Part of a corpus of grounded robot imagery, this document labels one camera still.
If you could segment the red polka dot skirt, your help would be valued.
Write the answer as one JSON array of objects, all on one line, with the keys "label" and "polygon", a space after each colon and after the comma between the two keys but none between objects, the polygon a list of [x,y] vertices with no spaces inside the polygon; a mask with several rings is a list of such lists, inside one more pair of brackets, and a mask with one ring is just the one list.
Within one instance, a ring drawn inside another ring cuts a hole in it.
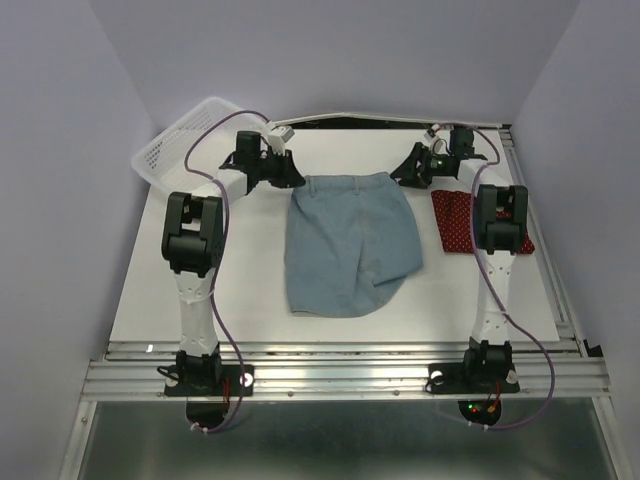
[{"label": "red polka dot skirt", "polygon": [[471,194],[463,191],[431,192],[433,211],[445,253],[472,254]]}]

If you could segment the light blue denim skirt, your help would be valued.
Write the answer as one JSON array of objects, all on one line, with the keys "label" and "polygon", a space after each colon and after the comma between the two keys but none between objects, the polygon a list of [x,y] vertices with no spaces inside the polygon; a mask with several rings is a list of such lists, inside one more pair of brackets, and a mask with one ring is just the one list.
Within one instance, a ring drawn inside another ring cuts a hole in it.
[{"label": "light blue denim skirt", "polygon": [[423,265],[413,210],[386,172],[317,175],[292,191],[285,287],[294,314],[368,315]]}]

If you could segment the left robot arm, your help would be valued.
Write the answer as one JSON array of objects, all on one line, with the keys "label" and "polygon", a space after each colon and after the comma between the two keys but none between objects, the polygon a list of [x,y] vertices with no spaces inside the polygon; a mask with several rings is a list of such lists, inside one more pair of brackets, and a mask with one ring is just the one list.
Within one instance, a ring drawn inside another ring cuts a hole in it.
[{"label": "left robot arm", "polygon": [[217,396],[249,386],[238,366],[222,365],[212,306],[214,288],[231,204],[262,181],[279,189],[305,184],[286,148],[293,135],[289,126],[276,126],[266,136],[240,131],[234,151],[216,174],[195,172],[208,180],[205,185],[168,197],[161,254],[177,285],[181,339],[175,363],[158,368],[167,396]]}]

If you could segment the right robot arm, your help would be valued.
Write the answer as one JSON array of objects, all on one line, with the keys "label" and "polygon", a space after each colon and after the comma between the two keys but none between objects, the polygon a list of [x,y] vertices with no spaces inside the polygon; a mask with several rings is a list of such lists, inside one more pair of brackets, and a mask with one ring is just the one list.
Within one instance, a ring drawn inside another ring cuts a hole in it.
[{"label": "right robot arm", "polygon": [[470,243],[480,272],[476,320],[461,361],[429,366],[426,390],[433,394],[518,390],[506,303],[512,265],[527,236],[528,190],[496,172],[499,160],[476,152],[476,136],[486,137],[470,126],[429,127],[425,141],[391,173],[400,185],[418,189],[451,177],[470,193]]}]

